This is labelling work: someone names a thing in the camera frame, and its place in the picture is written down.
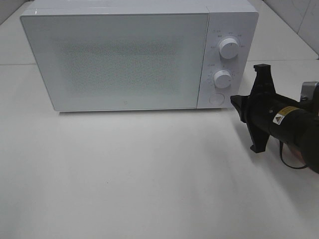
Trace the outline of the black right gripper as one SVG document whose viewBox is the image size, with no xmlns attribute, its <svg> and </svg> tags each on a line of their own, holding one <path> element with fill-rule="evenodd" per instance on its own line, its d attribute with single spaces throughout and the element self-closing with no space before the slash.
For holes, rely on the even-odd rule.
<svg viewBox="0 0 319 239">
<path fill-rule="evenodd" d="M 230 97 L 230 102 L 236 109 L 241 122 L 247 126 L 252 140 L 250 149 L 255 153 L 261 153 L 266 150 L 270 135 L 284 141 L 283 133 L 278 129 L 279 126 L 273 123 L 276 113 L 284 106 L 284 96 L 261 94 L 272 92 L 271 65 L 257 64 L 253 68 L 256 78 L 251 96 L 233 95 Z"/>
</svg>

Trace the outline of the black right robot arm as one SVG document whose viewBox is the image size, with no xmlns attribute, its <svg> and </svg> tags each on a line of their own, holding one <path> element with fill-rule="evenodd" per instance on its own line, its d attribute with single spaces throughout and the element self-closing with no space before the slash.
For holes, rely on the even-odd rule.
<svg viewBox="0 0 319 239">
<path fill-rule="evenodd" d="M 319 84 L 304 82 L 300 101 L 276 93 L 268 64 L 254 65 L 256 78 L 247 96 L 230 97 L 231 104 L 247 125 L 251 150 L 266 150 L 270 136 L 300 152 L 302 168 L 319 171 Z"/>
</svg>

